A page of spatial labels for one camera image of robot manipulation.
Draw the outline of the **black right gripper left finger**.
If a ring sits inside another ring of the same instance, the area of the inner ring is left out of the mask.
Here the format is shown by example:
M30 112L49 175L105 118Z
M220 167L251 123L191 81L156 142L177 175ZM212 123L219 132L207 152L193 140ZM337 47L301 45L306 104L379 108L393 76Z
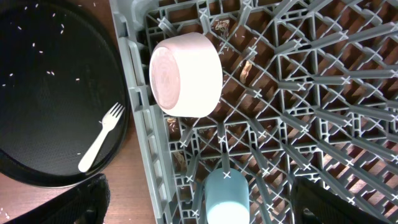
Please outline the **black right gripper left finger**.
M7 224L102 224L110 198L106 176L96 174Z

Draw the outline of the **white plastic fork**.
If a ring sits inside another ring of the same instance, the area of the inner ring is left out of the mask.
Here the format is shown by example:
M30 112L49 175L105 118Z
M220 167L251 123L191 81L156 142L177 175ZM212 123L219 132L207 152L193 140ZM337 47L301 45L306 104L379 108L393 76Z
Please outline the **white plastic fork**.
M78 170L80 172L87 172L90 167L93 165L97 154L100 151L104 140L106 139L108 133L112 131L123 115L125 107L116 103L104 116L101 120L102 129L99 132L99 135L96 137L90 148L86 151L84 156L81 158L78 163Z

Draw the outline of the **pink bowl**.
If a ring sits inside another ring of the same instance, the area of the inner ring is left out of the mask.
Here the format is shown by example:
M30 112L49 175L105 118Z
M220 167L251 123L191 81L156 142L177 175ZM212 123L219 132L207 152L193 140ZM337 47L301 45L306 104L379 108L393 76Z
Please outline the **pink bowl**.
M159 42L150 58L149 78L156 103L171 116L203 118L216 108L221 97L221 60L201 33Z

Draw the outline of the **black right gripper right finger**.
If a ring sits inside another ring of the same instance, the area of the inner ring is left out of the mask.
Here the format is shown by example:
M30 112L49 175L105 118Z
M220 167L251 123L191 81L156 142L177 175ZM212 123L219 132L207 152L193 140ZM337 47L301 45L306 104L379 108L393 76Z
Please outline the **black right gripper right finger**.
M290 199L298 224L383 223L304 177L295 178Z

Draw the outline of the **light blue cup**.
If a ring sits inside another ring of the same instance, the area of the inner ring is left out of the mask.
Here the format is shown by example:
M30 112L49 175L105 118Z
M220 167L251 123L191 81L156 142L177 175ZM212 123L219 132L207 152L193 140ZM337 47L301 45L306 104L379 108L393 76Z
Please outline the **light blue cup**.
M249 224L249 187L239 171L225 176L216 169L205 180L206 219L209 224Z

